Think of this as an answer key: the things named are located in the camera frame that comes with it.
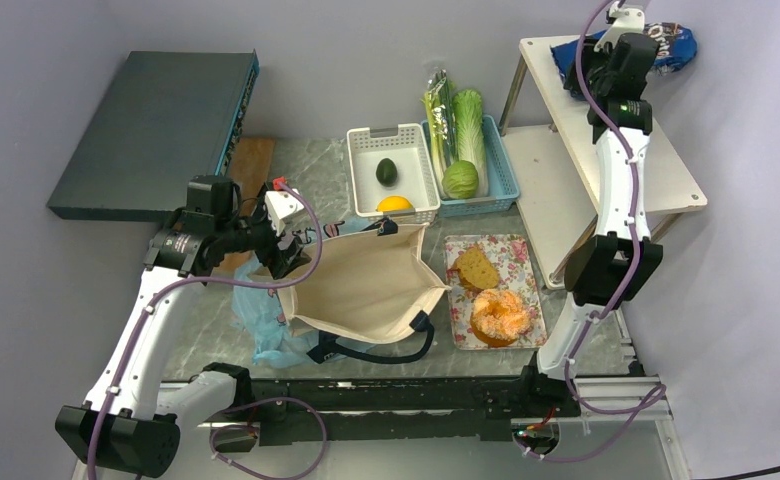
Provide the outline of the light blue printed grocery bag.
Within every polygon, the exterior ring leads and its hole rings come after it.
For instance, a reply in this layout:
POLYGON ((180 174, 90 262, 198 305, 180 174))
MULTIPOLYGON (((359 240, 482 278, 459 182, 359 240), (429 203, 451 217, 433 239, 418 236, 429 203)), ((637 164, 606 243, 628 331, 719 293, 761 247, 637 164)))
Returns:
MULTIPOLYGON (((322 227, 322 237, 330 238, 365 230, 371 222, 360 217, 348 217, 322 227)), ((294 230, 289 233, 298 237, 305 245, 316 241, 317 233, 313 227, 294 230)), ((238 267, 234 278, 247 281, 250 276, 258 274, 261 264, 256 259, 247 261, 238 267)), ((263 364, 276 369, 294 367, 301 364, 315 364, 308 351, 318 345, 319 334, 316 330, 294 336, 289 330, 281 303, 274 289, 260 290, 244 287, 234 287, 232 310, 238 317, 242 330, 247 331, 254 339, 255 347, 252 360, 255 364, 263 364)), ((358 352, 368 352, 375 345, 351 339, 337 341, 341 346, 358 352)))

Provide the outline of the dark green cucumber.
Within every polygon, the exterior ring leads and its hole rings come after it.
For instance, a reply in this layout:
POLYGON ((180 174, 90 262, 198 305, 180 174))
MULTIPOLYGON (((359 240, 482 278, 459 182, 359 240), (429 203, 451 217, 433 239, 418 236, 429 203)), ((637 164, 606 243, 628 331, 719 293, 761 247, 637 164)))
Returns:
POLYGON ((395 186, 399 178, 395 162, 390 158, 381 159, 376 166, 375 176, 380 185, 386 188, 395 186))

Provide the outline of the green chives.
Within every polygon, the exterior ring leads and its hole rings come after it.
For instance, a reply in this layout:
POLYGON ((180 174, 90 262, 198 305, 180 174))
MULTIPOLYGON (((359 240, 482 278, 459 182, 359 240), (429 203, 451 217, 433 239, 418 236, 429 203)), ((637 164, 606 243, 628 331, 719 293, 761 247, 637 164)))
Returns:
POLYGON ((433 69, 425 92, 427 121, 431 146, 437 146, 433 159, 438 159, 441 170, 446 170, 457 157, 457 140, 453 111, 454 85, 444 68, 433 69))

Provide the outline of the yellow lemon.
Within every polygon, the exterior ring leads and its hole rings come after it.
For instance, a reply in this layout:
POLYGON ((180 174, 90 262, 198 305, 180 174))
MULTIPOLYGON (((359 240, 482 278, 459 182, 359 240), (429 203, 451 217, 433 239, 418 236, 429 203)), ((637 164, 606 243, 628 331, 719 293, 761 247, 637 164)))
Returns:
POLYGON ((393 212, 411 209, 414 209, 412 203, 407 198, 397 195, 385 197, 378 203, 376 207, 376 210, 379 212, 393 212))

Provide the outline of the green napa cabbage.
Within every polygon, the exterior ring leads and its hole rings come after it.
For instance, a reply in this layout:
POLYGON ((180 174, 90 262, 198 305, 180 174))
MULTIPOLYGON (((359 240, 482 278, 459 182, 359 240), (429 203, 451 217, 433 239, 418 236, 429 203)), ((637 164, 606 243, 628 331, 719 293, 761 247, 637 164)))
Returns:
POLYGON ((475 89, 463 89, 453 97, 458 158, 476 167, 478 187, 475 196, 489 192, 487 157, 483 132, 483 99, 475 89))

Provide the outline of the orange pumpkin slice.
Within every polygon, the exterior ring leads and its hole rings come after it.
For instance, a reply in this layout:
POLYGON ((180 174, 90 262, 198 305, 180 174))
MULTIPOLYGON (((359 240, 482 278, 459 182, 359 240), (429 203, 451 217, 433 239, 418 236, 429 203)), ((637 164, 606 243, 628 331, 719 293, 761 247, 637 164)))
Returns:
POLYGON ((506 347, 532 328, 532 319, 516 292, 486 289, 473 300, 470 328, 473 335, 486 345, 506 347))

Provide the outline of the green celery stalks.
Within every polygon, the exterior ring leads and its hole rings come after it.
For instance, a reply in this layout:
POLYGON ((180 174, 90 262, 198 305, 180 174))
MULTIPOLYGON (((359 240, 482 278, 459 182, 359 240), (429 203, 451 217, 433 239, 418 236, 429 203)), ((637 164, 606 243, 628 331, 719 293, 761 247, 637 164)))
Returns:
POLYGON ((429 130, 430 156, 438 192, 442 199, 449 196, 443 187, 445 171, 448 169, 447 125, 444 118, 445 106, 436 89, 425 92, 423 103, 429 130))

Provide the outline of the brown potato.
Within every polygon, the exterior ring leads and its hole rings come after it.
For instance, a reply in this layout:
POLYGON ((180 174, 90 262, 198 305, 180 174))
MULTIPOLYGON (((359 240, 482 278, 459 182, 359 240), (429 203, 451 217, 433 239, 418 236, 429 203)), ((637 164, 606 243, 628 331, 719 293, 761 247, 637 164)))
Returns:
POLYGON ((461 285, 470 291, 495 289, 500 283, 498 270, 477 246, 464 250, 452 269, 457 272, 461 285))

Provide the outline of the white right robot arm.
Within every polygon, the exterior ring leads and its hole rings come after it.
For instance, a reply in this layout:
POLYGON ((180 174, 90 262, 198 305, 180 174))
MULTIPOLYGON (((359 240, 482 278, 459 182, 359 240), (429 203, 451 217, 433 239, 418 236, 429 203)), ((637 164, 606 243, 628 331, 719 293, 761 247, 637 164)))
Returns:
POLYGON ((530 415, 554 404, 556 391, 549 381, 573 387, 581 345, 636 295, 663 258, 662 247, 651 239, 642 186, 653 131, 652 107, 642 95, 658 49, 643 33, 623 33, 615 41, 585 39, 565 84, 579 90, 589 105, 586 118, 600 167, 599 212, 591 237, 569 256, 567 301, 535 356, 544 378, 533 377, 517 388, 518 404, 530 415))

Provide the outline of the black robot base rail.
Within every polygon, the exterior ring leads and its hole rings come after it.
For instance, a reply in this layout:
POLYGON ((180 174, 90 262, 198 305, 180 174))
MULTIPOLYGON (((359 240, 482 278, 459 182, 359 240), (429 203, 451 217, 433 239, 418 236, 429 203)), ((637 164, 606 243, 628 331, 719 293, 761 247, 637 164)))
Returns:
POLYGON ((580 417, 581 408, 560 381, 532 365, 507 376, 260 379, 253 400, 241 399, 204 420, 252 424, 263 446, 318 441, 323 434, 308 412, 313 407, 331 441, 476 437, 510 441, 522 421, 552 425, 580 417))

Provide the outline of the blue packaged item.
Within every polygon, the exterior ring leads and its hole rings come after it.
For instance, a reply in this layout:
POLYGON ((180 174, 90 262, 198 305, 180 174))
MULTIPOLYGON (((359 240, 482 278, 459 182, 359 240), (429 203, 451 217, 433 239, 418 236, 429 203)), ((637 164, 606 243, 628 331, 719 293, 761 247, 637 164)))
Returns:
MULTIPOLYGON (((651 72, 664 76, 682 70, 698 51, 692 31, 674 22, 653 22, 646 24, 643 33, 654 40, 659 50, 651 72)), ((550 48, 552 58, 561 80, 565 80, 570 65, 574 62, 577 41, 561 43, 550 48)))

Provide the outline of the beige canvas tote bag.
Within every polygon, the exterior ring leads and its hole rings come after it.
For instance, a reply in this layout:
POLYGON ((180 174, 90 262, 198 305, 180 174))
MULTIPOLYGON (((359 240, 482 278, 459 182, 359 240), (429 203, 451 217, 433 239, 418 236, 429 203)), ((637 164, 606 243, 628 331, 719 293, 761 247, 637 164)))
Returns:
POLYGON ((370 344, 399 342, 450 287, 421 259, 426 224, 325 239, 316 270, 277 296, 295 335, 309 327, 370 344))

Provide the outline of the small green cabbage head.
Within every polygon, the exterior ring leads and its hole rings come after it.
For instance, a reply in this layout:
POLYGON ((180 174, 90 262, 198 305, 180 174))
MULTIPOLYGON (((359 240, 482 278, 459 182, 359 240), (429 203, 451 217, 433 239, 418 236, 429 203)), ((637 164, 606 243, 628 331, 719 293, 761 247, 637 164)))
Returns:
POLYGON ((476 196, 479 174, 473 163, 458 160, 443 173, 441 186, 445 196, 451 200, 466 200, 476 196))

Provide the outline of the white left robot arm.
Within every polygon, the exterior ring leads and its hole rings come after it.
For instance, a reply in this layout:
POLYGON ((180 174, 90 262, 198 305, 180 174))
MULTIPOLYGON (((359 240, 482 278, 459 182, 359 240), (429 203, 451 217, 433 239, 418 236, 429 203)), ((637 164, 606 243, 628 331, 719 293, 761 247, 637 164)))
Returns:
POLYGON ((286 226, 313 208, 285 180, 264 185, 249 215, 230 178, 202 175, 187 187, 185 203, 166 217, 150 240, 141 283, 128 322, 106 367, 78 406, 63 407, 56 432, 85 467, 89 479, 101 470, 137 479, 162 476, 172 464, 183 433, 222 413, 245 417, 255 399, 248 369, 216 362, 189 384, 162 393, 160 383, 179 329, 204 289, 216 282, 226 256, 251 252, 271 270, 262 290, 301 281, 297 268, 314 271, 286 226))

